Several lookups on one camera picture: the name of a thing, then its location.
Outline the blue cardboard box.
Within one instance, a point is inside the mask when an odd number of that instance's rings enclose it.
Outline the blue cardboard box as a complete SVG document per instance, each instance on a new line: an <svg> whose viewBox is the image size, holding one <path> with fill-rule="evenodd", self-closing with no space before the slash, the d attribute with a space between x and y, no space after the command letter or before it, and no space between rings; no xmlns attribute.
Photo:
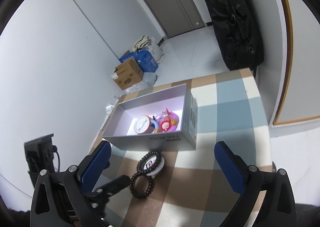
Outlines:
<svg viewBox="0 0 320 227"><path fill-rule="evenodd" d="M140 50L137 53L127 51L119 61L125 62L133 57L143 72L155 73L158 69L158 64L148 50Z"/></svg>

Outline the large black bag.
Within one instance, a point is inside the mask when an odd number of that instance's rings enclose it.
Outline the large black bag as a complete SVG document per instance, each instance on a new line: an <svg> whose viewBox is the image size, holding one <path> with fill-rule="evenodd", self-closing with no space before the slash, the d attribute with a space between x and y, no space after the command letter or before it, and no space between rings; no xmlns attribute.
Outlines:
<svg viewBox="0 0 320 227"><path fill-rule="evenodd" d="M251 0L205 1L227 68L255 70L264 61L264 48Z"/></svg>

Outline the red white round badge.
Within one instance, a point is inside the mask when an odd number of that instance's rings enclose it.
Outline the red white round badge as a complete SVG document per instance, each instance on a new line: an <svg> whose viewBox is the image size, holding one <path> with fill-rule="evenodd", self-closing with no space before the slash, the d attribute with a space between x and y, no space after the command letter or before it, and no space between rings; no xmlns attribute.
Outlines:
<svg viewBox="0 0 320 227"><path fill-rule="evenodd" d="M150 126L150 118L146 115L137 118L134 124L134 130L137 134L144 134Z"/></svg>

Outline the wooden framed panel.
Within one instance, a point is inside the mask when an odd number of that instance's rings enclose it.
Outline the wooden framed panel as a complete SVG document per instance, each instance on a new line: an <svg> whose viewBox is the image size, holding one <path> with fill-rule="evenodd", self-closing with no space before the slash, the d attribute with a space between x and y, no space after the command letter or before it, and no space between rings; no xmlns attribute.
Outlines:
<svg viewBox="0 0 320 227"><path fill-rule="evenodd" d="M281 2L287 55L275 126L319 119L319 23L302 0Z"/></svg>

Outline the white bag with beige cloth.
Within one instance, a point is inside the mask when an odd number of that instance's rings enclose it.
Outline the white bag with beige cloth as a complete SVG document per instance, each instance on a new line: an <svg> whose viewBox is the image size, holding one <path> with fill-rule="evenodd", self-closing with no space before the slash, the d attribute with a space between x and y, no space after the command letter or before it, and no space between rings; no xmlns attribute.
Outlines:
<svg viewBox="0 0 320 227"><path fill-rule="evenodd" d="M153 37L143 35L135 42L132 51L138 53L142 50L148 50L157 64L161 63L164 59L164 53Z"/></svg>

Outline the red cartoon hair clip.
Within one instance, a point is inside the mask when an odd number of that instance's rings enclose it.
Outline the red cartoon hair clip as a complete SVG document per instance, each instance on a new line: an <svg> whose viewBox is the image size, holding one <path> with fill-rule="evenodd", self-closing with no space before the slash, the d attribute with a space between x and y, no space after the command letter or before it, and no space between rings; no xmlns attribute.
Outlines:
<svg viewBox="0 0 320 227"><path fill-rule="evenodd" d="M175 116L167 108L162 114L159 127L163 132L172 132L176 129L177 120Z"/></svg>

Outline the grey plastic parcel bag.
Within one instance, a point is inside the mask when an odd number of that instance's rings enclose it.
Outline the grey plastic parcel bag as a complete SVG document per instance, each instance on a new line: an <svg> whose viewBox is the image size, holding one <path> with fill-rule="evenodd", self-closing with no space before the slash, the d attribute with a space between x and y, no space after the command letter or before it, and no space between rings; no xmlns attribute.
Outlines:
<svg viewBox="0 0 320 227"><path fill-rule="evenodd" d="M152 88L157 81L157 75L152 72L146 72L143 75L142 80L139 83L132 85L131 87L125 89L124 91L129 94L136 91L142 91Z"/></svg>

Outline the brown cardboard box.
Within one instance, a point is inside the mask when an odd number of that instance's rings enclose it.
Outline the brown cardboard box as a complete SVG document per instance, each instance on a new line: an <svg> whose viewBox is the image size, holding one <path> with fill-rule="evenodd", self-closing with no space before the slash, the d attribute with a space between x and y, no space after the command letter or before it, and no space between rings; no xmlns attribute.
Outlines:
<svg viewBox="0 0 320 227"><path fill-rule="evenodd" d="M111 75L113 81L121 90L125 90L143 79L144 72L136 60L131 57L115 68Z"/></svg>

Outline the grey cardboard box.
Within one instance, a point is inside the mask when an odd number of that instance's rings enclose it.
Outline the grey cardboard box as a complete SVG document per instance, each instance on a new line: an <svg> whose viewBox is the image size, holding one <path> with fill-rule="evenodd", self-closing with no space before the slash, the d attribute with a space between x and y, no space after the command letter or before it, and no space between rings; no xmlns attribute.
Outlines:
<svg viewBox="0 0 320 227"><path fill-rule="evenodd" d="M177 120L176 129L163 132L159 127L162 114L168 109ZM149 129L137 134L138 117L150 118ZM152 92L114 108L108 118L103 138L125 151L191 151L196 148L197 103L186 84Z"/></svg>

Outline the white plastic parcel bag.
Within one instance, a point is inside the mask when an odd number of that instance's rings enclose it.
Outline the white plastic parcel bag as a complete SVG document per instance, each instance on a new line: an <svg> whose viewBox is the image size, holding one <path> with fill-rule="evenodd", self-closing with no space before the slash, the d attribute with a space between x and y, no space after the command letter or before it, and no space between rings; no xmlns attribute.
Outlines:
<svg viewBox="0 0 320 227"><path fill-rule="evenodd" d="M114 109L114 107L116 106L117 102L120 100L120 98L122 96L125 95L125 92L124 91L118 91L114 94L114 97L113 97L113 101L112 102L109 102L105 108L105 119L108 119L108 117L110 116L110 114L112 113L112 110Z"/></svg>

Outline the checkered tablecloth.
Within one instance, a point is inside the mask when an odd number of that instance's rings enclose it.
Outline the checkered tablecloth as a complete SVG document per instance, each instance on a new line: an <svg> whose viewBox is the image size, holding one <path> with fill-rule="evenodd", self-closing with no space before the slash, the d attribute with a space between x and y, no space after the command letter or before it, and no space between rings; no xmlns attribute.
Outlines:
<svg viewBox="0 0 320 227"><path fill-rule="evenodd" d="M198 104L197 146L164 152L165 165L146 199L129 189L105 208L109 226L219 226L238 200L214 158L224 141L262 171L272 170L270 133L255 79L248 69L185 81Z"/></svg>

